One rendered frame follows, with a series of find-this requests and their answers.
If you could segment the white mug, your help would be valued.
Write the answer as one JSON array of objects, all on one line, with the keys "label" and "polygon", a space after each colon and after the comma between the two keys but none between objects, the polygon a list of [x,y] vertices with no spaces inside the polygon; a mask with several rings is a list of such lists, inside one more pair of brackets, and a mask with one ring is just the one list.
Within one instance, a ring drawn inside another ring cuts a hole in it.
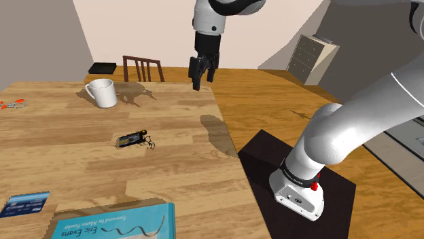
[{"label": "white mug", "polygon": [[100,108],[111,108],[118,102],[114,83],[110,79],[93,80],[85,85],[85,90]]}]

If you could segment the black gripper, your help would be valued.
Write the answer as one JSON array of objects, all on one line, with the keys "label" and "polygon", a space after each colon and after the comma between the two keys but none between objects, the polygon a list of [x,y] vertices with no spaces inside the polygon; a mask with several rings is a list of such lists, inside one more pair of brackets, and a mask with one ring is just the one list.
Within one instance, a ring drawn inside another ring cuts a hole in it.
[{"label": "black gripper", "polygon": [[213,82],[216,69],[219,67],[219,49],[221,43],[221,35],[206,35],[198,31],[195,32],[194,49],[197,57],[191,57],[188,69],[188,77],[192,79],[192,87],[194,90],[200,90],[200,79],[207,69],[208,57],[209,68],[207,73],[207,81]]}]

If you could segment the orange handled keys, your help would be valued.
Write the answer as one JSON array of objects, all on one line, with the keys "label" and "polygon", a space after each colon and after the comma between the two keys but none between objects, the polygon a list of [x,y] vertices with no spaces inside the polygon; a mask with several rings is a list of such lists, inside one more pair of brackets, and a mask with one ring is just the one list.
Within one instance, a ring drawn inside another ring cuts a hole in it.
[{"label": "orange handled keys", "polygon": [[25,99],[18,99],[14,101],[13,103],[4,103],[3,101],[0,101],[0,109],[7,109],[7,108],[13,108],[13,109],[20,109],[25,107],[26,104]]}]

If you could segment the grey chest of drawers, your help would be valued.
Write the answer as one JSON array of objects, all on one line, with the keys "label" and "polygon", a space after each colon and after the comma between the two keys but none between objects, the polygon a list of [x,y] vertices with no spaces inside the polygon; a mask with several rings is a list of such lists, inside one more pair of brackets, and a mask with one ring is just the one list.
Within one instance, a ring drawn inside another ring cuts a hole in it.
[{"label": "grey chest of drawers", "polygon": [[340,46],[313,35],[301,35],[287,66],[305,86],[316,86],[333,61]]}]

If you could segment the dark robot stand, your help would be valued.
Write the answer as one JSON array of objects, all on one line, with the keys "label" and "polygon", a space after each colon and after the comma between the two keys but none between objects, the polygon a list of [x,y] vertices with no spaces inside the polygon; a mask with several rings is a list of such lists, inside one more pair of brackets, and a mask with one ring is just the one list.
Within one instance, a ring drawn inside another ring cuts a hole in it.
[{"label": "dark robot stand", "polygon": [[307,210],[293,211],[284,203],[309,206],[290,187],[282,196],[275,192],[282,186],[279,168],[292,147],[265,130],[260,130],[240,151],[239,159],[256,198],[272,239],[348,239],[356,184],[329,168],[320,172],[318,194],[323,190],[323,211],[313,213],[313,220],[303,217]]}]

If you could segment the black flat box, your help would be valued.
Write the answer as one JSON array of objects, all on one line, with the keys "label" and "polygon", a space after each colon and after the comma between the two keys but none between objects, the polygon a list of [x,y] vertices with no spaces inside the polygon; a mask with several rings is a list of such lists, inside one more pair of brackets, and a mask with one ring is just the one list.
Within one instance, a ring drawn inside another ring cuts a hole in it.
[{"label": "black flat box", "polygon": [[114,62],[94,62],[89,68],[89,74],[107,74],[113,75],[117,64]]}]

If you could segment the light blue book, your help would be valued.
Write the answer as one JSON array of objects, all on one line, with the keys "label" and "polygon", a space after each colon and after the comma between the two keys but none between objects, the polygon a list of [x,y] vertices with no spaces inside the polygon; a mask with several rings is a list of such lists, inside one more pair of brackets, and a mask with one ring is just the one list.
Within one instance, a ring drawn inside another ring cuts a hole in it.
[{"label": "light blue book", "polygon": [[165,203],[63,219],[50,239],[176,239],[175,205]]}]

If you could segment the wooden table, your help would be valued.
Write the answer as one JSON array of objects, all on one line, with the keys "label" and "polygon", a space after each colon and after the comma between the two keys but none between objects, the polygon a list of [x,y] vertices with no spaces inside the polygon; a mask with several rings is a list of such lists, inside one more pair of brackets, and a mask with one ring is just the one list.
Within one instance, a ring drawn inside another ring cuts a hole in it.
[{"label": "wooden table", "polygon": [[[172,202],[177,239],[270,239],[212,89],[118,83],[98,108],[82,82],[15,82],[0,100],[0,209],[50,192],[41,212],[0,219],[0,239],[42,239],[67,210]],[[117,147],[147,130],[147,145]]]}]

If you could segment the blue card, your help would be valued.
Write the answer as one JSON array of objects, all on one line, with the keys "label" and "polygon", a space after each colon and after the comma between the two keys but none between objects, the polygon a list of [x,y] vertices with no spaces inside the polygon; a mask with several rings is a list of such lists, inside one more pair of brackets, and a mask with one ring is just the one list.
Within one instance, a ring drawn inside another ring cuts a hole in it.
[{"label": "blue card", "polygon": [[39,213],[50,192],[12,196],[0,212],[0,218]]}]

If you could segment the small black music player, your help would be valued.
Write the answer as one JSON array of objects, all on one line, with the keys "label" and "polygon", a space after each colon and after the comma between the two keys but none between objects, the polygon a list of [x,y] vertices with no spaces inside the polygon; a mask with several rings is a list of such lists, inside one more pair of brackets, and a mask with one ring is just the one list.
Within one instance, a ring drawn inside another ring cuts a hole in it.
[{"label": "small black music player", "polygon": [[131,145],[147,145],[150,149],[155,149],[156,146],[151,140],[151,136],[147,135],[147,130],[127,134],[117,140],[117,147],[128,147]]}]

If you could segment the brown wooden chair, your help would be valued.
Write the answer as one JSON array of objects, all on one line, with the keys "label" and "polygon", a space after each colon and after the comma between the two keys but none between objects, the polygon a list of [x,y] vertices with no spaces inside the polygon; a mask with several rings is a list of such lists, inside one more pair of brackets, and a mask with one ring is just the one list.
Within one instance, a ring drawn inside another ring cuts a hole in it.
[{"label": "brown wooden chair", "polygon": [[152,75],[151,75],[151,67],[150,64],[155,64],[157,66],[159,78],[161,82],[165,82],[163,70],[161,66],[161,62],[159,60],[154,60],[150,58],[141,58],[136,56],[126,56],[123,55],[123,71],[124,71],[124,81],[129,82],[128,78],[128,60],[132,60],[135,62],[136,70],[137,70],[137,77],[139,82],[151,82],[152,81]]}]

